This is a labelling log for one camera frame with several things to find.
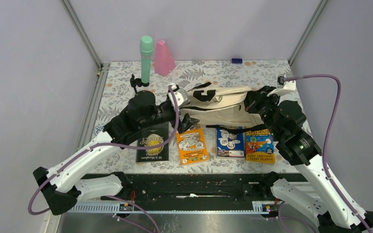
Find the beige canvas backpack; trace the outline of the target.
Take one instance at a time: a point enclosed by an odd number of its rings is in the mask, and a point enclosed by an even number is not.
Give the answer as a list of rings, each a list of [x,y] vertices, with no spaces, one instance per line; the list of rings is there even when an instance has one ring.
[[[264,130],[267,127],[258,114],[245,111],[244,100],[250,87],[215,87],[211,82],[187,91],[190,104],[183,110],[207,127],[236,126],[246,131]]]

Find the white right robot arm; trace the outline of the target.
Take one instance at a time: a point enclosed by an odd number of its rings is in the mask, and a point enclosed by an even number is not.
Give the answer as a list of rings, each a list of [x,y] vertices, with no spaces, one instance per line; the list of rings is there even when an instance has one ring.
[[[280,101],[274,91],[270,86],[250,91],[244,100],[245,110],[260,115],[278,152],[306,178],[319,197],[305,194],[276,172],[260,180],[260,196],[266,200],[275,197],[291,205],[321,233],[370,232],[373,212],[355,203],[325,165],[319,145],[302,129],[306,116],[298,102]]]

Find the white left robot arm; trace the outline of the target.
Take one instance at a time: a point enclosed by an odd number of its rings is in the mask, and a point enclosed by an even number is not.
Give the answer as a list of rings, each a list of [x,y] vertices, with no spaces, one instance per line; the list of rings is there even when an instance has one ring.
[[[176,133],[183,133],[195,124],[196,121],[189,116],[180,119],[181,108],[189,103],[187,91],[174,83],[168,85],[167,98],[160,104],[156,104],[153,92],[136,92],[127,106],[72,156],[51,168],[38,167],[33,171],[38,188],[28,203],[28,213],[36,216],[50,211],[56,216],[69,211],[82,200],[102,196],[128,198],[130,182],[124,180],[122,172],[88,180],[83,177],[119,149],[153,150],[166,146]],[[143,130],[160,124],[172,126],[168,139],[148,147],[133,145],[141,138]]]

